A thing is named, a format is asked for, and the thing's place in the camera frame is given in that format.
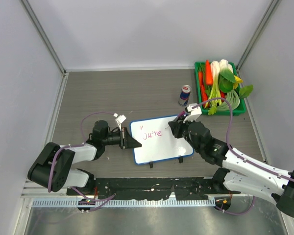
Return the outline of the magenta capped marker pen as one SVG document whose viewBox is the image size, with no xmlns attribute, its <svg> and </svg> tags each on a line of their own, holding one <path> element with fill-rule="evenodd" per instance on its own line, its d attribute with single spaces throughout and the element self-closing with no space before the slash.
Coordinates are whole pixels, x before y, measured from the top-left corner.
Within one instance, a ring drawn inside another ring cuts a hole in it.
<svg viewBox="0 0 294 235">
<path fill-rule="evenodd" d="M 173 121 L 177 121 L 181 116 L 185 115 L 185 111 L 182 111 L 180 114 L 177 115 L 177 117 Z"/>
</svg>

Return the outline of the blue framed whiteboard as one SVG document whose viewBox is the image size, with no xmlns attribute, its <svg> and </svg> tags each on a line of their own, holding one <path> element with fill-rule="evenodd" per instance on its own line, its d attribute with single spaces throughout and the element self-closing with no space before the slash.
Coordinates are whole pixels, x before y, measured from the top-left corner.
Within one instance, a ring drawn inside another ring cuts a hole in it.
<svg viewBox="0 0 294 235">
<path fill-rule="evenodd" d="M 176 115 L 136 120 L 130 123 L 132 137 L 142 146 L 133 149 L 138 165 L 190 156 L 193 148 L 183 139 L 173 136 L 168 122 Z"/>
</svg>

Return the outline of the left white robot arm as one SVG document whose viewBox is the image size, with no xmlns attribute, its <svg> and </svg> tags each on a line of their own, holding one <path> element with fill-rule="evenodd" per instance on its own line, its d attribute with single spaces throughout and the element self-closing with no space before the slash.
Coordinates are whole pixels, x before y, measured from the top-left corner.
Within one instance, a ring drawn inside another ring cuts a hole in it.
<svg viewBox="0 0 294 235">
<path fill-rule="evenodd" d="M 110 130 L 108 122 L 95 122 L 85 143 L 58 145 L 49 142 L 30 167 L 28 180 L 46 188 L 48 192 L 58 192 L 63 187 L 77 187 L 83 195 L 90 195 L 95 188 L 92 174 L 82 170 L 72 170 L 75 163 L 95 161 L 105 152 L 105 147 L 117 145 L 122 150 L 142 147 L 126 127 Z"/>
</svg>

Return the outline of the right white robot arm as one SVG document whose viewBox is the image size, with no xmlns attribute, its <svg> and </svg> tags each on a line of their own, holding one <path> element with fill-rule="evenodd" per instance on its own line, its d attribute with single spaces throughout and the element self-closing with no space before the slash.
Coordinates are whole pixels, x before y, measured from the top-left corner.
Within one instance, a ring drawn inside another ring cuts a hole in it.
<svg viewBox="0 0 294 235">
<path fill-rule="evenodd" d="M 183 138 L 207 163 L 219 166 L 211 182 L 213 191 L 250 194 L 294 218 L 294 170 L 279 169 L 249 157 L 212 137 L 201 122 L 177 117 L 169 127 L 175 138 Z"/>
</svg>

